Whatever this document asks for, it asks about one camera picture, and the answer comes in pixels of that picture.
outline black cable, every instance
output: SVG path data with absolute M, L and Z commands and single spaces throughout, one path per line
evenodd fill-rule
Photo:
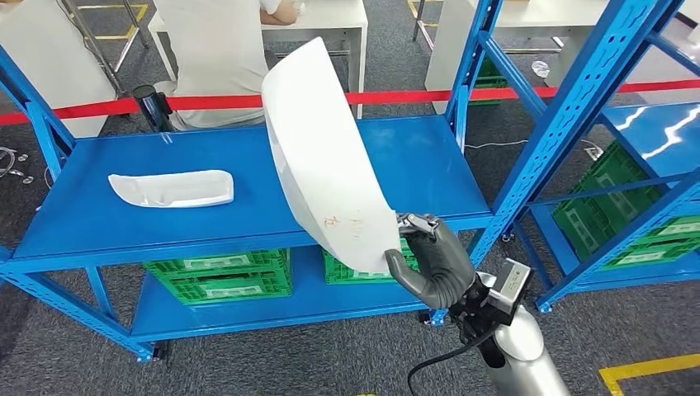
M 485 333 L 481 334 L 477 338 L 470 340 L 466 345 L 457 348 L 452 352 L 448 352 L 444 355 L 434 357 L 433 359 L 428 359 L 423 363 L 418 363 L 413 369 L 411 369 L 411 371 L 409 371 L 408 378 L 406 379 L 409 383 L 409 390 L 411 391 L 411 394 L 413 396 L 415 396 L 416 394 L 413 385 L 411 385 L 411 378 L 414 376 L 415 373 L 417 373 L 419 370 L 428 367 L 429 365 L 434 365 L 435 363 L 446 361 L 447 359 L 451 359 L 457 355 L 461 355 L 462 353 L 469 351 L 471 348 L 478 347 L 482 342 L 488 340 L 491 336 L 493 336 L 494 332 L 499 326 L 500 323 L 494 323 L 494 325 L 489 330 L 487 330 Z

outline cable on floor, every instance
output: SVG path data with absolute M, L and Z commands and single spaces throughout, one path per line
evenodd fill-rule
M 594 148 L 596 148 L 600 153 L 603 152 L 603 149 L 600 148 L 600 146 L 598 146 L 597 144 L 591 142 L 590 140 L 581 139 L 581 141 L 584 142 L 584 143 L 590 144 L 591 146 L 593 146 Z M 482 147 L 486 147 L 486 146 L 510 146 L 510 145 L 513 145 L 513 144 L 523 144 L 523 143 L 527 143 L 527 139 L 518 140 L 518 141 L 515 141 L 515 142 L 505 142 L 505 143 L 484 143 L 484 144 L 479 144 L 478 146 L 473 146 L 473 145 L 471 145 L 471 144 L 465 144 L 464 147 L 467 147 L 467 148 L 469 148 L 469 149 L 481 149 Z
M 411 391 L 411 394 L 413 396 L 416 396 L 416 393 L 414 391 L 414 387 L 411 384 L 411 378 L 413 378 L 414 374 L 417 373 L 419 370 L 422 370 L 429 365 L 434 365 L 435 363 L 439 363 L 441 361 L 446 361 L 447 359 L 451 359 L 455 356 L 461 355 L 462 353 L 465 353 L 469 350 L 471 350 L 474 347 L 478 347 L 482 342 L 488 340 L 491 336 L 494 335 L 494 332 L 496 332 L 496 329 L 500 326 L 500 323 L 494 323 L 494 325 L 484 332 L 484 334 L 481 334 L 477 338 L 471 339 L 466 345 L 457 348 L 454 351 L 448 352 L 444 355 L 440 355 L 437 357 L 434 357 L 433 359 L 428 359 L 424 361 L 423 363 L 418 363 L 411 371 L 409 371 L 409 375 L 406 378 L 406 381 L 409 383 L 409 390 Z

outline green plastic crate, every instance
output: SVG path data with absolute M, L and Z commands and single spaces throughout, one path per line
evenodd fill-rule
M 645 246 L 631 246 L 608 264 L 602 266 L 599 271 L 671 262 L 698 248 L 700 248 L 700 238 L 649 243 Z
M 637 165 L 624 148 L 617 142 L 613 142 L 572 192 L 598 190 L 648 178 L 646 172 Z M 658 187 L 646 186 L 634 190 L 610 192 L 592 198 L 603 209 L 611 225 L 620 231 L 660 197 L 661 190 Z
M 209 304 L 291 295 L 290 268 L 204 278 L 161 280 L 183 304 Z
M 491 61 L 491 59 L 484 58 L 484 61 L 481 62 L 481 68 L 479 69 L 479 74 L 476 75 L 476 77 L 503 77 L 501 72 L 499 71 L 499 68 L 496 67 L 496 64 Z
M 552 212 L 552 217 L 581 261 L 617 233 L 592 198 L 566 200 Z
M 276 271 L 288 265 L 288 258 L 289 249 L 271 249 L 224 256 L 145 262 L 144 268 L 159 279 L 182 279 Z
M 508 82 L 505 77 L 499 74 L 481 77 L 481 73 L 479 73 L 479 77 L 476 78 L 474 84 L 474 88 L 505 88 L 507 86 Z M 494 99 L 493 101 L 469 101 L 468 106 L 498 105 L 500 102 L 500 99 Z
M 395 282 L 389 272 L 360 272 L 345 266 L 325 249 L 321 249 L 324 254 L 324 267 L 326 284 L 328 285 L 351 285 L 357 283 L 388 283 Z M 418 261 L 405 240 L 401 239 L 401 252 L 406 257 L 406 262 L 415 270 L 418 269 Z
M 677 217 L 639 238 L 635 245 L 675 239 L 700 238 L 700 216 Z

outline blue shelving unit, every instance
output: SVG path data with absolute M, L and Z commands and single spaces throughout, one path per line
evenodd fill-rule
M 391 207 L 436 214 L 455 231 L 479 229 L 468 249 L 478 266 L 496 238 L 525 210 L 581 129 L 597 119 L 652 27 L 668 21 L 679 4 L 611 0 L 546 106 L 491 38 L 501 1 L 482 0 L 446 114 L 357 122 Z M 536 119 L 529 143 L 490 207 L 463 157 L 468 98 L 486 55 Z M 263 127 L 176 133 L 172 144 L 150 134 L 73 139 L 3 50 L 0 83 L 31 120 L 55 179 L 18 248 L 13 252 L 0 248 L 0 276 L 132 351 L 139 361 L 153 358 L 156 341 L 177 337 L 424 308 L 398 285 L 324 283 L 321 254 L 286 206 Z M 119 200 L 106 179 L 111 173 L 207 168 L 224 169 L 234 176 L 233 203 L 144 210 Z M 679 186 L 687 184 L 682 181 Z M 678 186 L 667 196 L 677 196 L 675 191 L 680 191 Z M 145 260 L 266 248 L 292 248 L 290 297 L 184 306 L 147 275 L 130 328 L 116 320 L 100 270 Z M 95 306 L 43 274 L 74 268 L 86 271 Z
M 665 12 L 657 5 L 661 17 L 653 25 L 650 24 L 652 28 L 644 36 L 640 48 L 621 64 L 621 79 L 618 81 L 626 77 L 650 45 L 657 46 L 700 76 L 698 64 L 660 37 L 668 17 L 675 14 L 680 3 L 670 2 Z M 546 182 L 536 189 L 533 195 L 535 199 L 519 214 L 518 220 L 528 211 L 532 215 L 553 253 L 561 280 L 554 283 L 547 275 L 518 221 L 514 225 L 514 231 L 523 240 L 526 252 L 546 287 L 546 293 L 537 300 L 537 307 L 542 312 L 549 312 L 552 303 L 569 293 L 700 279 L 698 252 L 690 252 L 673 262 L 605 270 L 601 268 L 639 237 L 669 219 L 700 215 L 700 102 L 605 108 L 597 118 L 590 118 L 579 134 L 587 133 L 595 122 L 608 127 L 620 145 L 649 174 L 650 179 L 550 200 L 536 199 Z M 565 155 L 560 156 L 550 175 L 562 164 L 564 158 Z M 650 185 L 659 186 L 665 193 L 664 196 L 583 262 L 576 256 L 566 236 L 552 218 L 552 211 L 563 200 Z

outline white table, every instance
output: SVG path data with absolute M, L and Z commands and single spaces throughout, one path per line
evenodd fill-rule
M 116 97 L 83 35 L 55 0 L 0 5 L 0 45 L 52 108 Z M 64 120 L 77 138 L 100 134 L 106 115 Z
M 168 32 L 158 12 L 149 23 L 160 57 L 168 75 L 177 80 L 177 60 L 170 48 Z M 348 51 L 348 88 L 363 92 L 365 87 L 365 56 L 367 52 L 367 15 L 362 0 L 305 0 L 305 11 L 289 26 L 262 26 L 266 42 L 309 41 L 321 36 L 342 40 Z M 362 105 L 353 109 L 362 117 Z
M 437 24 L 435 46 L 430 57 L 425 87 L 428 90 L 452 88 L 466 37 L 478 0 L 445 0 Z M 553 37 L 569 39 L 550 65 L 545 83 L 559 86 L 590 30 L 608 5 L 608 0 L 506 0 L 494 30 L 495 37 Z M 443 112 L 446 102 L 434 102 Z

